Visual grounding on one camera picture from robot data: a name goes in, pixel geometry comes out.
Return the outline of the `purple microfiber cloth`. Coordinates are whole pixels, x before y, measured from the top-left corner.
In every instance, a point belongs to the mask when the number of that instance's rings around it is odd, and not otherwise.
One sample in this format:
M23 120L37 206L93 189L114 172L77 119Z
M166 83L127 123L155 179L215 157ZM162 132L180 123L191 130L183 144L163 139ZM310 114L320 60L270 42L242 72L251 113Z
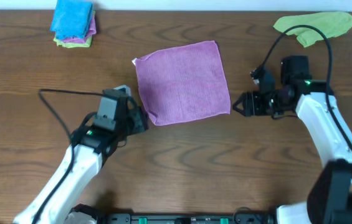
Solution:
M135 58L138 91L152 123L166 126L230 114L231 98L215 41Z

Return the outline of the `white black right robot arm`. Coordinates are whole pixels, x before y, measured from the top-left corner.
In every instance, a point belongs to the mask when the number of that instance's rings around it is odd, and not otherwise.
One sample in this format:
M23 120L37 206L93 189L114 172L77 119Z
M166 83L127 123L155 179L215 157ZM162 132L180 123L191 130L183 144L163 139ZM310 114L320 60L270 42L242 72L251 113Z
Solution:
M280 90L248 91L232 105L243 116L293 111L304 123L323 170L305 202L282 205L277 223L352 223L352 132L322 80L292 80Z

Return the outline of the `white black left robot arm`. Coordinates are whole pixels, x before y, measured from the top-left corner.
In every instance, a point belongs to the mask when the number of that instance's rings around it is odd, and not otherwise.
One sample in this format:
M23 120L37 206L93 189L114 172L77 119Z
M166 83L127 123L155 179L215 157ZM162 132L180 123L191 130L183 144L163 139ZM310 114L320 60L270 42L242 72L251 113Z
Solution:
M146 116L131 96L103 96L98 111L86 115L69 134L70 145L53 176L13 222L94 222L92 216L73 210L77 199L119 142L146 129Z

